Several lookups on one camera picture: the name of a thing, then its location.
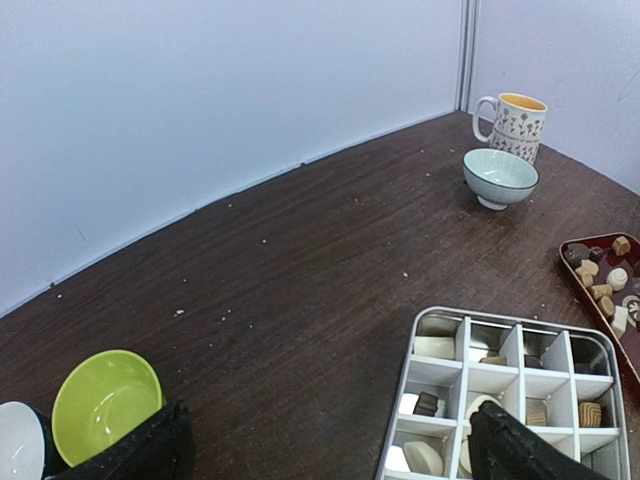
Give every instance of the white wall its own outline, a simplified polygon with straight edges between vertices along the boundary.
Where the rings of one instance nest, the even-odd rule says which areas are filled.
[[[480,0],[476,39],[472,111],[483,95],[536,97],[543,143],[640,193],[639,2]]]
[[[0,0],[0,314],[210,201],[453,110],[461,0]]]

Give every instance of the white mug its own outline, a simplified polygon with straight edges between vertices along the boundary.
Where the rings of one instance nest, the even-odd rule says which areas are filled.
[[[496,111],[488,137],[480,133],[478,125],[478,112],[484,102],[491,104]],[[473,113],[473,134],[481,142],[488,143],[490,148],[513,153],[533,165],[546,117],[547,106],[535,98],[517,93],[501,93],[498,98],[482,97]]]

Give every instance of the wooden table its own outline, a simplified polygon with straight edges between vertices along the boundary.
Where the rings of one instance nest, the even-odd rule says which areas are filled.
[[[531,200],[484,209],[461,168],[478,146],[470,117],[447,115],[118,252],[0,322],[0,401],[50,414],[75,365],[131,349],[167,398],[190,406],[196,478],[372,478],[418,311],[592,326],[556,266],[558,245],[640,235],[640,197],[549,148]],[[634,478],[638,405],[626,393]]]

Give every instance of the metal tray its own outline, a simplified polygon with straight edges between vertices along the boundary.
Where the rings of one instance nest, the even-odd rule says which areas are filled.
[[[416,336],[454,338],[455,358],[415,355]],[[481,358],[498,355],[507,357],[507,366],[479,363]],[[545,369],[526,368],[524,355],[540,357]],[[574,363],[588,364],[590,374],[576,374]],[[413,406],[407,410],[403,403],[405,393],[420,391],[439,397],[434,417],[413,415]],[[523,423],[528,411],[546,409],[548,426],[530,426],[532,431],[607,478],[631,478],[615,350],[605,335],[524,318],[432,307],[420,312],[413,326],[376,479],[470,478],[459,467],[460,447],[471,433],[465,411],[480,394],[499,399]],[[602,427],[579,428],[578,402],[582,401],[603,406]],[[416,439],[440,454],[442,477],[396,466],[398,447]]]
[[[624,257],[616,257],[612,253],[611,244],[613,241],[620,237],[627,237],[629,242],[631,243],[631,252]],[[632,275],[633,269],[636,263],[640,262],[640,242],[633,236],[627,233],[611,233],[608,235],[601,235],[598,237],[588,237],[588,238],[580,238],[577,240],[568,240],[560,245],[559,253],[560,253],[560,268],[567,276],[569,283],[573,287],[576,292],[576,297],[579,302],[583,305],[585,310],[591,315],[591,317],[596,322],[596,326],[598,329],[604,333],[609,339],[613,342],[615,347],[616,355],[618,358],[618,365],[620,366],[620,371],[622,374],[629,380],[629,385],[634,391],[634,394],[640,398],[640,330],[634,329],[631,325],[627,325],[627,329],[622,335],[622,338],[617,338],[613,333],[613,330],[609,326],[609,322],[602,315],[598,305],[593,301],[587,289],[584,288],[584,285],[578,279],[578,276],[575,274],[573,269],[569,266],[564,256],[562,255],[564,251],[567,249],[567,246],[572,243],[582,243],[587,247],[600,247],[607,252],[607,255],[600,261],[600,271],[598,275],[596,275],[595,282],[596,284],[606,283],[606,278],[609,272],[617,267],[624,268],[629,274],[629,281],[624,289],[619,292],[614,293],[613,302],[616,305],[622,305],[630,307],[636,306],[639,304],[640,298],[634,290],[633,282],[634,278]]]

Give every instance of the green bowl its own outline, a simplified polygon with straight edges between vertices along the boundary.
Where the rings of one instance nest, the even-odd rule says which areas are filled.
[[[53,405],[53,440],[70,466],[106,450],[164,403],[147,361],[126,350],[98,353],[78,365]]]

